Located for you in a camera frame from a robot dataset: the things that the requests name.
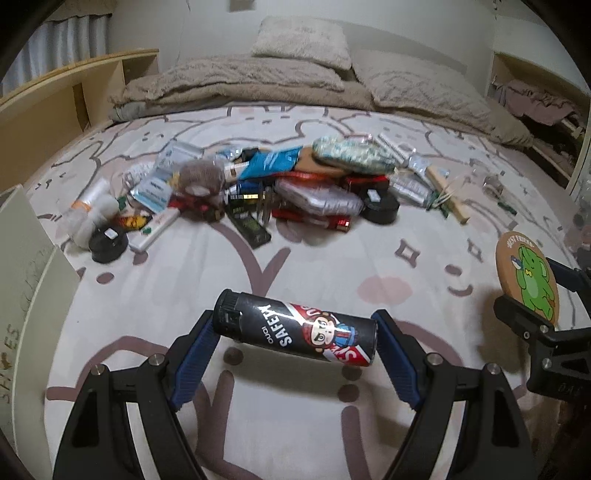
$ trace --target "metal screw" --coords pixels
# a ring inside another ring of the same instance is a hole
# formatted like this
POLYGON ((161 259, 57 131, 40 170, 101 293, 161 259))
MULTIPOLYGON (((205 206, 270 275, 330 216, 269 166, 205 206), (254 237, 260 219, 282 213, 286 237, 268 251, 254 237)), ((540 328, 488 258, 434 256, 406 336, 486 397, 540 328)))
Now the metal screw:
POLYGON ((100 376, 105 372, 105 366, 103 364, 98 364, 90 367, 90 373, 95 376, 100 376))
POLYGON ((430 353, 427 355, 427 362, 433 366, 441 365, 443 363, 443 357, 439 353, 430 353))
POLYGON ((148 358, 148 363, 153 367, 157 367, 164 363, 164 355, 161 353, 155 353, 150 358, 148 358))
POLYGON ((492 374, 492 375, 498 375, 501 373, 501 367, 499 367, 497 364, 486 364, 486 369, 492 374))

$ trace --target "comb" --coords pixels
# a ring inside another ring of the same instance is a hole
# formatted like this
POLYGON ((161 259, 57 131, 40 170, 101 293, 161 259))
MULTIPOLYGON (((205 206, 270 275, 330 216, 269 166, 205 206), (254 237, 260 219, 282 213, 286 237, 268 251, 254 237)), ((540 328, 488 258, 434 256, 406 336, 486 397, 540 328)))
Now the comb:
POLYGON ((400 167, 408 167, 410 161, 409 152, 404 151, 399 145, 395 144, 388 138, 384 132, 381 132, 377 137, 374 138, 375 142, 390 153, 397 161, 400 167))

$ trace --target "wall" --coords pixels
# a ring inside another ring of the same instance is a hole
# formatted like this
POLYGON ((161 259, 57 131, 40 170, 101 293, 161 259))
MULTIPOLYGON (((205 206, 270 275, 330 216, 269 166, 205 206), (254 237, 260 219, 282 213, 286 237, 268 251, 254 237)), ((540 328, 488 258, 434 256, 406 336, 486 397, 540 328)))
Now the wall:
POLYGON ((119 0, 109 48, 157 47, 162 71, 179 59, 248 52, 267 15, 330 18, 418 41, 464 64, 486 89, 494 17, 476 0, 119 0), (236 5, 253 9, 230 12, 236 5))
POLYGON ((590 93, 587 82, 573 59, 545 24, 498 17, 493 48, 495 51, 529 60, 590 93))

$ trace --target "patterned bedsheet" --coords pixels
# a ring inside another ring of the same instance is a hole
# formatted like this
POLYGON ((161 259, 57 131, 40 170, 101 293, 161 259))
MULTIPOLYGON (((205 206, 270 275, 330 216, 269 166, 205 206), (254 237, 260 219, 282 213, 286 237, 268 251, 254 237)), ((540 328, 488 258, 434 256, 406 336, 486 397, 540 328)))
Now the patterned bedsheet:
MULTIPOLYGON (((516 229, 544 253, 574 267, 552 210, 511 165, 510 150, 394 115, 308 106, 240 106, 144 118, 89 134, 59 154, 28 196, 46 231, 81 277, 64 323, 46 392, 52 460, 89 368, 139 365, 187 333, 224 288, 369 316, 386 308, 405 333, 456 365, 496 362, 507 374, 540 457, 547 452, 557 403, 527 393, 529 358, 496 320, 500 294, 495 246, 516 229), (126 251, 94 263, 57 227, 61 212, 100 177, 121 192, 121 173, 155 159, 171 138, 202 147, 227 142, 287 148, 323 135, 385 131, 423 156, 464 175, 478 165, 498 173, 517 198, 512 217, 472 184, 462 188, 471 219, 460 226, 437 211, 402 205, 390 226, 359 219, 349 233, 271 221, 272 241, 256 251, 224 219, 216 225, 180 218, 147 253, 126 251)), ((560 290, 562 329, 587 326, 577 297, 560 290)), ((139 412, 129 407, 146 478, 158 478, 139 412)), ((263 351, 222 338, 192 403, 178 414, 211 478, 379 479, 413 412, 400 402, 380 359, 365 369, 263 351)), ((443 479, 462 418, 455 406, 434 479, 443 479)))

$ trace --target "white curtain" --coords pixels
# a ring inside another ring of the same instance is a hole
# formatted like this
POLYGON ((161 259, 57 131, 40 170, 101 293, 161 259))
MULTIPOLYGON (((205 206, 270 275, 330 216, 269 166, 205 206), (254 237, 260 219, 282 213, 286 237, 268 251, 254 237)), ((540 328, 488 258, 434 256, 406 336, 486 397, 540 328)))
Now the white curtain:
POLYGON ((2 79, 2 95, 69 63, 105 55, 109 15, 45 22, 29 38, 2 79))

